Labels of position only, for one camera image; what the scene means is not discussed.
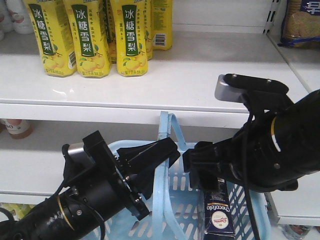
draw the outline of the black cable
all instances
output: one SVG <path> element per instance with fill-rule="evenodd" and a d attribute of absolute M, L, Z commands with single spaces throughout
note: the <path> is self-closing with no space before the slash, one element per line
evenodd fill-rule
<path fill-rule="evenodd" d="M 91 206 L 89 206 L 86 203 L 80 202 L 78 200 L 75 200 L 74 198 L 70 197 L 70 196 L 66 196 L 65 198 L 68 199 L 70 202 L 76 203 L 78 205 L 81 205 L 85 208 L 87 208 L 90 213 L 94 216 L 94 218 L 96 219 L 96 221 L 99 224 L 100 227 L 100 240 L 104 240 L 105 236 L 106 236 L 106 226 L 105 226 L 105 220 L 104 218 L 99 214 L 99 212 L 97 212 L 94 208 L 92 208 Z"/>
<path fill-rule="evenodd" d="M 9 212 L 7 209 L 5 209 L 3 207 L 0 207 L 0 212 L 3 213 L 8 218 L 9 228 L 7 229 L 7 233 L 10 233 L 10 231 L 13 230 L 15 222 L 16 222 L 14 219 L 14 216 L 11 214 L 11 212 Z"/>
<path fill-rule="evenodd" d="M 250 191 L 248 187 L 248 174 L 247 174 L 247 144 L 250 126 L 253 120 L 253 113 L 250 112 L 247 122 L 244 125 L 244 132 L 242 137 L 242 149 L 241 149 L 241 159 L 242 159 L 242 176 L 243 176 L 243 189 L 246 200 L 246 206 L 249 213 L 249 218 L 251 222 L 251 227 L 255 240 L 260 240 L 259 230 L 257 227 L 256 217 L 253 210 Z"/>

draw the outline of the white bottle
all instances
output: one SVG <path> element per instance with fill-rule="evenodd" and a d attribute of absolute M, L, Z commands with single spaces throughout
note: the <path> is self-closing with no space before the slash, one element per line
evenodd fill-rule
<path fill-rule="evenodd" d="M 18 34 L 31 34 L 34 32 L 28 11 L 23 0 L 6 0 L 13 22 L 13 29 Z"/>
<path fill-rule="evenodd" d="M 14 29 L 5 0 L 0 0 L 0 27 L 5 33 L 11 32 Z"/>

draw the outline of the green label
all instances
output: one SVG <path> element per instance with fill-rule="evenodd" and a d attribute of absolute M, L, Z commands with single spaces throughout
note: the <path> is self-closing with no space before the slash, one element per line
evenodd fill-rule
<path fill-rule="evenodd" d="M 90 36 L 88 8 L 86 5 L 81 4 L 75 4 L 71 7 L 75 17 L 76 27 L 79 33 L 81 55 L 84 57 L 94 57 L 95 52 Z"/>
<path fill-rule="evenodd" d="M 137 42 L 137 6 L 136 5 L 123 5 L 122 6 L 123 20 L 124 20 L 124 33 L 126 44 L 126 55 L 137 56 L 139 54 Z"/>
<path fill-rule="evenodd" d="M 38 29 L 43 53 L 45 55 L 55 55 L 41 6 L 38 4 L 29 4 L 29 8 L 31 9 L 36 27 Z"/>
<path fill-rule="evenodd" d="M 103 23 L 105 27 L 106 32 L 106 40 L 109 43 L 111 43 L 111 33 L 109 28 L 109 18 L 108 18 L 108 7 L 107 7 L 107 0 L 103 0 Z"/>

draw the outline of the basket handle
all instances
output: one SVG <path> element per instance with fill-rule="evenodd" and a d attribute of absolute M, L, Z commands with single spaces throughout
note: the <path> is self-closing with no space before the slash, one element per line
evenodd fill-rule
<path fill-rule="evenodd" d="M 158 131 L 158 140 L 170 137 L 171 127 L 177 137 L 177 144 L 183 151 L 187 150 L 187 144 L 176 116 L 162 111 Z M 179 226 L 173 213 L 169 194 L 169 160 L 160 164 L 154 172 L 153 200 L 152 200 L 152 237 L 154 240 L 162 239 L 163 218 L 171 228 L 178 240 L 187 240 L 182 228 Z"/>

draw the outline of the yellow bottle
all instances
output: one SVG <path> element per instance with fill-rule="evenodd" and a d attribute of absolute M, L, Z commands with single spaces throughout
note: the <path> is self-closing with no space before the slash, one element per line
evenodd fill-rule
<path fill-rule="evenodd" d="M 144 0 L 110 0 L 116 30 L 116 66 L 126 77 L 148 71 Z"/>
<path fill-rule="evenodd" d="M 145 29 L 145 48 L 148 60 L 153 57 L 152 47 L 152 19 L 151 19 L 151 0 L 144 0 L 144 29 Z"/>
<path fill-rule="evenodd" d="M 116 27 L 110 0 L 103 0 L 103 12 L 109 54 L 111 57 L 111 62 L 115 64 L 117 63 Z"/>
<path fill-rule="evenodd" d="M 172 8 L 173 0 L 152 0 L 153 49 L 168 50 L 172 47 Z"/>
<path fill-rule="evenodd" d="M 103 0 L 63 0 L 73 36 L 78 72 L 86 78 L 109 74 L 111 59 Z"/>
<path fill-rule="evenodd" d="M 44 70 L 66 77 L 77 71 L 75 48 L 62 0 L 24 0 L 32 21 Z"/>

